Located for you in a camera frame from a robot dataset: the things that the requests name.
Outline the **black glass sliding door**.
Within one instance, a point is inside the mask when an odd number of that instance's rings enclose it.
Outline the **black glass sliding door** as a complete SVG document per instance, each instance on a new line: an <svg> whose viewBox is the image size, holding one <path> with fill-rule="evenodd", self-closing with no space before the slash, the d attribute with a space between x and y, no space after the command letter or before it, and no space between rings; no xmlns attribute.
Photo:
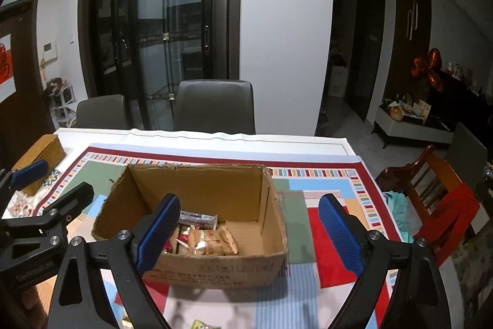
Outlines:
<svg viewBox="0 0 493 329"><path fill-rule="evenodd" d="M240 0L79 0L90 98L121 95L129 127L171 130L179 85L239 76Z"/></svg>

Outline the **colourful patterned tablecloth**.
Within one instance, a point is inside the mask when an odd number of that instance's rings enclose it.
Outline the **colourful patterned tablecloth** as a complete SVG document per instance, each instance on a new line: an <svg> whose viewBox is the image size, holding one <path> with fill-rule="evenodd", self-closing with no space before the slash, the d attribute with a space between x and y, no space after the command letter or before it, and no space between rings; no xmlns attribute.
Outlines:
<svg viewBox="0 0 493 329"><path fill-rule="evenodd" d="M86 182L94 200L78 234L105 238L134 226L162 196L215 215L237 244L215 259L164 254L146 275L165 294L157 304L174 328L193 321L222 328L326 328L355 274L346 270L318 217L323 195L370 230L399 239L393 218L361 162L245 161L86 149L42 188L35 214Z"/></svg>

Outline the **red and white door poster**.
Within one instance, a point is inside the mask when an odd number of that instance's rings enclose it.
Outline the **red and white door poster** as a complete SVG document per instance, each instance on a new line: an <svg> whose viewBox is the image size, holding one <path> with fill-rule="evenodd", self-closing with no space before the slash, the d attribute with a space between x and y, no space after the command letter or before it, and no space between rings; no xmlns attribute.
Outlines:
<svg viewBox="0 0 493 329"><path fill-rule="evenodd" d="M15 93L11 35L7 34L0 39L0 102L2 103Z"/></svg>

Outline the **white shoe rack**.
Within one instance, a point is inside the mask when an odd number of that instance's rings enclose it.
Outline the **white shoe rack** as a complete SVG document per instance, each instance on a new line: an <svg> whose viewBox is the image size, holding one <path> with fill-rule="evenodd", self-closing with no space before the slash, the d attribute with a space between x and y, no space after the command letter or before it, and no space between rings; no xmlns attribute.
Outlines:
<svg viewBox="0 0 493 329"><path fill-rule="evenodd" d="M73 87L62 78L48 80L44 95L56 128L70 128L76 122L78 102Z"/></svg>

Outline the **green yellow candy packet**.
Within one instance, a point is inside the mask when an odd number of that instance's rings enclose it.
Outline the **green yellow candy packet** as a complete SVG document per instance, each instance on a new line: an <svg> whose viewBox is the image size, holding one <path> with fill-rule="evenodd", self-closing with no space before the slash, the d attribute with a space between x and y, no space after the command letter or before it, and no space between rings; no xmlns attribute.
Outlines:
<svg viewBox="0 0 493 329"><path fill-rule="evenodd" d="M194 320L190 329L221 329L221 328L208 325L200 320Z"/></svg>

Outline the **white beige snack bag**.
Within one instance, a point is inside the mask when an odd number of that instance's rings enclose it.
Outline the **white beige snack bag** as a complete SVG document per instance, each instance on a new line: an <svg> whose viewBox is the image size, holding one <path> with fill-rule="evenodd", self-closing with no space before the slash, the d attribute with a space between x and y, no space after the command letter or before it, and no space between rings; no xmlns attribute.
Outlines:
<svg viewBox="0 0 493 329"><path fill-rule="evenodd" d="M238 254L238 246L226 225L218 229L189 226L179 234L176 243L193 256L231 256Z"/></svg>

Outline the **red wooden chair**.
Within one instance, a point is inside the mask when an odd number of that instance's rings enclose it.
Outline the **red wooden chair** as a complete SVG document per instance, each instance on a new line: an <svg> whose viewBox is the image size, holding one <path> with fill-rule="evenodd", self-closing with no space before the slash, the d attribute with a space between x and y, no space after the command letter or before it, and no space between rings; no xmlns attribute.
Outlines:
<svg viewBox="0 0 493 329"><path fill-rule="evenodd" d="M429 243L437 265L458 248L479 210L473 190L431 145L416 161L381 171L376 183L383 191L404 194L412 204L422 222L414 238Z"/></svg>

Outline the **teal cloth on chair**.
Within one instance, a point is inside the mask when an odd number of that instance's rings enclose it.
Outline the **teal cloth on chair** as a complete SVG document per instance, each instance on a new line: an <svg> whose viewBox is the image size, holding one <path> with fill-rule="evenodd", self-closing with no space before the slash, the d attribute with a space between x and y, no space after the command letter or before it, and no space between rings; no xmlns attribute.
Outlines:
<svg viewBox="0 0 493 329"><path fill-rule="evenodd" d="M383 196L398 226L399 233L403 238L409 238L412 229L412 216L406 196L403 193L392 190L384 191Z"/></svg>

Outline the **white box in hallway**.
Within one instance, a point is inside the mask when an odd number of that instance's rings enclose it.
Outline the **white box in hallway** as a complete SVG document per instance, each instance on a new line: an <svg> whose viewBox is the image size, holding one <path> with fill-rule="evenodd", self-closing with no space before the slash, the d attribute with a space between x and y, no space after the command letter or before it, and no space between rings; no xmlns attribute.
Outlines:
<svg viewBox="0 0 493 329"><path fill-rule="evenodd" d="M348 80L348 69L342 66L333 66L328 86L328 95L330 97L342 98Z"/></svg>

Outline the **red snack packet in box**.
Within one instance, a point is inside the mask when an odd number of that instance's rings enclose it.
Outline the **red snack packet in box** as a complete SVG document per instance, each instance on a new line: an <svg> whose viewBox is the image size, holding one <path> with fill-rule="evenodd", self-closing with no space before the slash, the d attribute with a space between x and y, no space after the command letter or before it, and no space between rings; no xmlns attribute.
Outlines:
<svg viewBox="0 0 493 329"><path fill-rule="evenodd" d="M165 242L162 253L175 255L189 255L188 239L190 235L189 226L176 227L170 239Z"/></svg>

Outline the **grey chair centre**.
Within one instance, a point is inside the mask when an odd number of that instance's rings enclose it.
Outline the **grey chair centre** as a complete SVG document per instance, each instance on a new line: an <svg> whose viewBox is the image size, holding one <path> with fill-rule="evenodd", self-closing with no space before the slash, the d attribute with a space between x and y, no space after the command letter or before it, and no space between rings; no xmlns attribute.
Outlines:
<svg viewBox="0 0 493 329"><path fill-rule="evenodd" d="M174 130L254 134L253 87L243 80L197 79L179 84Z"/></svg>

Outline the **white wall intercom panel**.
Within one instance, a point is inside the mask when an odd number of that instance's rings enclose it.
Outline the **white wall intercom panel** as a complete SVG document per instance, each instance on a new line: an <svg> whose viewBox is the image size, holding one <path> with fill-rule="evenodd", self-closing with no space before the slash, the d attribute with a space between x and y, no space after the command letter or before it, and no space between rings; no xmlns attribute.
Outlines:
<svg viewBox="0 0 493 329"><path fill-rule="evenodd" d="M43 45L43 60L45 63L56 60L58 57L56 42L45 43Z"/></svg>

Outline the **grey chair left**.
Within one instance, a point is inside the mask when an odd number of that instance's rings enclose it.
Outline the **grey chair left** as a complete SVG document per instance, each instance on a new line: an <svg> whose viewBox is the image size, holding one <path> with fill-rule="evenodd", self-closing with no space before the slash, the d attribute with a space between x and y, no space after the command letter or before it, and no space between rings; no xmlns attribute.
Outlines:
<svg viewBox="0 0 493 329"><path fill-rule="evenodd" d="M124 96L113 94L79 102L75 126L80 129L127 130L129 119Z"/></svg>

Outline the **grey chair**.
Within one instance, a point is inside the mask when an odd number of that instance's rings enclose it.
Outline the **grey chair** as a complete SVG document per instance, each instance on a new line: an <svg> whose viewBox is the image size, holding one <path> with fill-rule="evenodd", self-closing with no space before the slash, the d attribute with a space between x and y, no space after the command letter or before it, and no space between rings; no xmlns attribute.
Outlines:
<svg viewBox="0 0 493 329"><path fill-rule="evenodd" d="M127 130L129 119L124 96L113 94L79 102L75 126L80 129Z"/></svg>
<svg viewBox="0 0 493 329"><path fill-rule="evenodd" d="M254 134L253 87L243 80L197 79L179 84L174 130Z"/></svg>

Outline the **grey white snack bar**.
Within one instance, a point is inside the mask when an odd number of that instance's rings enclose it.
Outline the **grey white snack bar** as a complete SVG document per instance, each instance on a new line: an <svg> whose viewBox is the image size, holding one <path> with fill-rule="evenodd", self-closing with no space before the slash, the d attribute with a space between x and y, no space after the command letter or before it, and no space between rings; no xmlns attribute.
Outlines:
<svg viewBox="0 0 493 329"><path fill-rule="evenodd" d="M215 230L217 227L217 219L217 216L181 210L178 223L198 227L200 229Z"/></svg>

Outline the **red heart balloons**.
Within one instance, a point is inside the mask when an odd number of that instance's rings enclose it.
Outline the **red heart balloons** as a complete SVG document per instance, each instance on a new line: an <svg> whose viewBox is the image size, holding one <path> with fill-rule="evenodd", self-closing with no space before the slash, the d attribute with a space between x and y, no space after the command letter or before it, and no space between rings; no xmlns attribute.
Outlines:
<svg viewBox="0 0 493 329"><path fill-rule="evenodd" d="M439 76L442 67L442 58L439 49L431 48L428 56L416 57L410 70L414 78L425 77L427 82L437 91L443 90L443 84Z"/></svg>

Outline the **white low cabinet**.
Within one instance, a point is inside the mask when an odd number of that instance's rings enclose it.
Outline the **white low cabinet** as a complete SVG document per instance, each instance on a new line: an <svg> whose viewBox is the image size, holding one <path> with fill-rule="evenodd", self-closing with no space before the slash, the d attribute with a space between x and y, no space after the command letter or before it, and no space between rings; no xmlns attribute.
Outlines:
<svg viewBox="0 0 493 329"><path fill-rule="evenodd" d="M381 107L377 110L372 133L380 136L384 142L383 148L390 144L408 146L418 146L419 144L449 145L454 137L454 133L449 130L439 130L404 120L397 121Z"/></svg>

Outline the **brown cardboard box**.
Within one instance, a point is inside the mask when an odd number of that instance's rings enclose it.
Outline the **brown cardboard box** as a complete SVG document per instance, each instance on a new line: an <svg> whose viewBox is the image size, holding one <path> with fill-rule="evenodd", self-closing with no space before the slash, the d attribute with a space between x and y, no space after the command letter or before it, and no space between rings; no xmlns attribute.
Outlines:
<svg viewBox="0 0 493 329"><path fill-rule="evenodd" d="M132 164L113 185L92 235L135 230L166 195L178 198L161 256L146 277L173 286L247 289L271 285L287 259L283 208L260 165Z"/></svg>

